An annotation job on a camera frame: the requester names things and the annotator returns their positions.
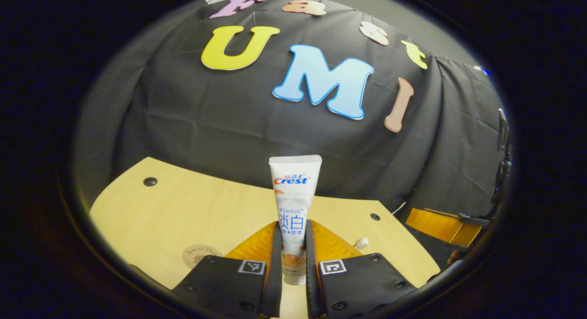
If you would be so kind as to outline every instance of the light blue letter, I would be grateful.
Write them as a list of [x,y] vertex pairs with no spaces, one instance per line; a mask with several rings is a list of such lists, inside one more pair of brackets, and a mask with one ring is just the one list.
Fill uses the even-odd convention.
[[273,89],[274,96],[291,101],[304,99],[304,92],[300,87],[302,79],[306,77],[310,102],[313,105],[320,104],[327,94],[338,86],[336,96],[327,103],[329,110],[357,120],[365,116],[361,101],[367,77],[373,73],[371,65],[348,58],[330,70],[319,48],[292,45],[289,49],[293,52],[293,61],[283,84]]

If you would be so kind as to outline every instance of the screw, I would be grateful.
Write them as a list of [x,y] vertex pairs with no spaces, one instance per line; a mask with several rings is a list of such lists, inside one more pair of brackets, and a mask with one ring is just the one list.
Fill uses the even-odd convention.
[[332,304],[333,310],[342,310],[345,307],[346,307],[346,303],[345,302],[336,302],[335,304]]
[[246,310],[246,311],[251,311],[255,307],[249,302],[241,302],[241,308],[243,308],[243,310]]
[[147,178],[145,178],[145,180],[143,181],[143,184],[144,184],[145,186],[149,186],[149,187],[150,187],[150,186],[155,186],[155,185],[157,185],[157,178],[155,178],[155,177],[147,177]]

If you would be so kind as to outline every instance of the letter u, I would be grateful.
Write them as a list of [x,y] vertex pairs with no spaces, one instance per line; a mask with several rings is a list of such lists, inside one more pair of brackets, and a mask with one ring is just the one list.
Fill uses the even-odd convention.
[[226,46],[236,33],[243,31],[239,25],[229,25],[214,29],[214,35],[208,42],[202,52],[202,63],[204,66],[213,70],[238,70],[249,66],[257,58],[271,35],[279,33],[279,29],[274,27],[258,26],[251,28],[253,37],[243,53],[235,56],[224,54]]

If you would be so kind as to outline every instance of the white object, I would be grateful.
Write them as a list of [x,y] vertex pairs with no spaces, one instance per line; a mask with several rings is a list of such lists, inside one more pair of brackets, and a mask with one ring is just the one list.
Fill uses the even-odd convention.
[[357,249],[367,248],[369,246],[369,239],[366,237],[362,237],[357,242],[354,243],[353,247]]
[[286,276],[283,281],[287,284],[306,281],[305,277],[300,278],[306,275],[304,235],[321,164],[319,155],[269,158],[281,229],[281,263]]
[[399,206],[399,207],[396,209],[396,211],[392,212],[392,215],[395,215],[395,214],[396,214],[396,212],[398,212],[398,210],[400,210],[401,208],[403,208],[403,206],[404,206],[406,203],[407,203],[407,201],[405,201],[404,203],[402,203],[402,205],[401,205],[401,206]]

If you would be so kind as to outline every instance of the black cloth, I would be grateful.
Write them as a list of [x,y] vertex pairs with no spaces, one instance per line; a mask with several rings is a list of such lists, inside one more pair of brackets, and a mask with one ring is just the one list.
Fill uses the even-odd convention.
[[[327,0],[324,16],[281,10],[292,0],[257,2],[234,16],[208,19],[227,2],[187,5],[128,44],[97,80],[82,107],[73,148],[73,174],[88,208],[128,168],[157,160],[231,181],[271,188],[271,156],[320,154],[316,194],[376,199],[404,221],[413,208],[487,213],[495,171],[501,102],[482,71],[432,56],[396,29],[354,8]],[[389,46],[359,31],[369,21],[388,33]],[[226,54],[237,55],[255,26],[281,29],[259,58],[235,71],[201,62],[212,31],[241,25]],[[423,70],[402,40],[424,52]],[[300,102],[275,98],[292,62],[289,47],[320,48],[329,67],[357,58],[369,75],[354,121],[323,102],[314,106],[302,83]],[[398,95],[398,78],[415,91],[399,133],[384,127]],[[442,242],[410,231],[438,264],[449,251]]]

